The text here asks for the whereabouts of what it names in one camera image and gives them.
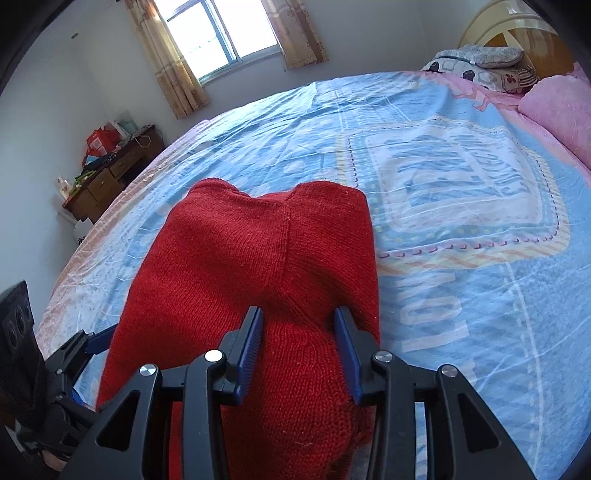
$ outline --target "wooden headboard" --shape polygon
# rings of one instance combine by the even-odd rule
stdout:
[[[478,12],[460,46],[519,47],[541,78],[573,71],[574,58],[555,30],[522,0],[494,0]]]

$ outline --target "window frame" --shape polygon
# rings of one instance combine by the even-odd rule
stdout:
[[[187,2],[180,5],[178,8],[174,10],[174,12],[170,15],[170,17],[165,18],[166,23],[170,22],[171,20],[175,19],[177,16],[181,15],[182,13],[186,12],[192,7],[201,4],[203,10],[205,11],[214,32],[216,33],[216,37],[220,46],[226,55],[226,59],[228,63],[219,67],[216,70],[212,70],[206,75],[198,78],[199,83],[201,85],[206,84],[207,82],[211,82],[212,80],[221,77],[229,72],[232,72],[238,68],[246,66],[247,64],[251,64],[253,62],[262,60],[272,55],[276,55],[281,52],[281,47],[279,46],[279,42],[277,44],[272,45],[271,47],[263,48],[262,50],[257,50],[253,53],[249,53],[241,57],[236,50],[236,46],[232,41],[232,37],[230,36],[228,29],[226,28],[225,23],[223,22],[222,16],[217,9],[215,4],[215,0],[188,0]]]

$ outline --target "curtain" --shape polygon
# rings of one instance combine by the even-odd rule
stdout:
[[[301,0],[261,0],[288,69],[328,61]]]
[[[170,34],[154,0],[125,0],[158,84],[177,118],[209,103],[199,81]]]

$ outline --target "silver bolt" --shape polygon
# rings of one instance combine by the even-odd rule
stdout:
[[[154,364],[145,364],[139,368],[139,374],[142,377],[149,377],[150,375],[154,375],[156,373],[156,365]]]
[[[388,364],[392,361],[394,355],[392,355],[390,352],[387,352],[386,350],[380,350],[379,352],[375,352],[374,357],[378,362]]]
[[[453,365],[443,365],[441,368],[441,373],[446,377],[455,377],[457,375],[457,368]]]
[[[223,357],[223,353],[220,350],[210,350],[205,354],[205,360],[211,363],[219,362]]]

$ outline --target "red knitted sweater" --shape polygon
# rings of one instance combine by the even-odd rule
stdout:
[[[335,307],[379,336],[372,226],[355,189],[317,181],[254,199],[222,180],[197,183],[129,289],[98,403],[143,364],[175,367],[216,348],[250,305],[265,316],[254,377],[243,405],[222,411],[232,480],[343,479],[371,418],[347,393]],[[178,409],[170,448],[178,480]]]

